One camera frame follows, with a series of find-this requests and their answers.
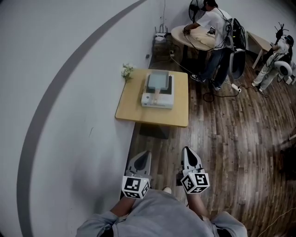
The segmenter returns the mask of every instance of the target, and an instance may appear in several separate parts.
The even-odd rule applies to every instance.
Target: wire
[[[165,0],[165,7],[163,8],[163,25],[165,25],[165,9],[166,9],[166,0]]]
[[[281,56],[281,55],[282,55],[282,53],[277,53],[277,54],[274,56],[274,58],[273,58],[273,60],[271,61],[271,63],[269,64],[269,66],[267,65],[267,61],[268,61],[268,59],[267,59],[267,61],[265,62],[265,65],[266,65],[266,67],[267,67],[267,71],[265,72],[265,75],[264,75],[262,81],[265,79],[266,75],[267,75],[268,73],[270,73],[270,72],[269,72],[269,68],[271,67],[272,63],[276,60],[276,57],[277,57],[277,56]],[[264,94],[263,94],[262,92],[260,92],[260,91],[259,91],[259,93],[262,94],[265,98],[268,98],[268,97],[269,97],[268,95],[264,95]]]
[[[176,64],[178,64],[180,67],[184,68],[181,64],[179,64],[176,60],[174,60]],[[194,75],[193,72],[189,71],[187,68],[184,68],[186,71],[190,72],[191,74]]]
[[[228,21],[228,23],[231,25],[230,21],[224,16],[223,12],[221,12],[221,14],[222,14],[223,17],[224,17],[224,20]]]
[[[205,95],[212,95],[212,100],[206,100],[204,97],[205,97]],[[225,98],[225,97],[236,97],[236,96],[238,96],[239,95],[239,92],[236,94],[236,95],[227,95],[227,96],[219,96],[219,95],[216,95],[216,94],[214,94],[213,93],[213,91],[210,91],[210,92],[208,92],[208,93],[205,93],[205,94],[203,94],[203,100],[205,101],[205,102],[208,102],[208,103],[212,103],[212,102],[214,102],[214,100],[215,100],[215,96],[216,97],[220,97],[220,98]]]
[[[181,51],[181,48],[180,48],[178,45],[174,44],[174,42],[173,42],[172,40],[169,40],[169,39],[167,39],[167,38],[166,38],[166,41],[169,41],[169,42],[171,42],[171,43],[172,43],[172,45],[174,45],[174,46],[178,47],[178,48],[179,48],[179,50]]]
[[[253,89],[255,92],[259,92],[259,94],[263,95],[264,98],[269,98],[269,96],[267,94],[263,94],[259,90],[256,90],[254,87],[246,87],[245,85],[240,85],[238,88],[240,88],[240,87],[244,87],[246,90]]]
[[[296,209],[296,207],[294,207],[294,208],[291,208],[290,210],[288,210],[287,212],[285,212],[284,214],[282,214],[282,215],[280,215],[271,225],[269,225],[261,234],[259,234],[258,235],[258,237],[260,236],[260,235],[262,235],[269,227],[271,227],[281,216],[283,216],[283,215],[285,215],[285,214],[287,214],[288,212],[290,212],[290,211],[292,211],[292,210],[294,210],[294,209]]]
[[[209,50],[204,50],[204,51],[205,51],[205,52],[208,52],[208,51],[211,51],[211,50],[214,50],[214,49],[222,49],[223,46],[224,46],[224,44],[226,43],[226,39],[227,39],[227,37],[228,37],[228,34],[227,34],[227,36],[225,37],[225,39],[224,39],[221,43],[219,43],[216,47],[214,47],[214,48],[212,48],[212,49],[209,49]],[[187,36],[187,35],[184,34],[185,40],[186,40],[187,42],[189,42],[189,43],[193,46],[193,48],[194,48],[195,50],[198,51],[198,49],[195,48],[195,46],[192,44],[192,42],[191,42],[191,40],[190,40],[190,35],[189,35],[188,39],[187,39],[186,36]]]

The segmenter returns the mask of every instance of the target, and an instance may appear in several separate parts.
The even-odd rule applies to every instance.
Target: power strip
[[[236,90],[238,93],[241,93],[241,89],[238,88],[235,84],[231,84],[231,87]]]

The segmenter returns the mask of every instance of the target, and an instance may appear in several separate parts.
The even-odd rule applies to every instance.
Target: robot
[[[210,186],[209,175],[202,167],[200,157],[189,147],[182,149],[183,170],[177,175],[177,184],[186,193],[201,193]],[[127,166],[122,192],[128,198],[143,199],[150,188],[151,152],[144,151],[133,157]]]

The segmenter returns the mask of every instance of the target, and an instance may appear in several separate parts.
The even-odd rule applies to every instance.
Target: gray shirt
[[[214,219],[233,237],[247,237],[242,223],[227,212]],[[171,194],[150,189],[143,200],[137,200],[131,213],[119,219],[111,212],[94,214],[78,230],[76,237],[99,237],[112,228],[114,237],[217,237],[216,226],[203,221],[196,213]]]

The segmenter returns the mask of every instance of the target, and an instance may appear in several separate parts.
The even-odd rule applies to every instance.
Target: jeans
[[[213,50],[205,70],[199,76],[203,80],[213,78],[215,69],[220,65],[214,85],[215,87],[221,87],[227,76],[231,52],[231,49],[228,48]]]

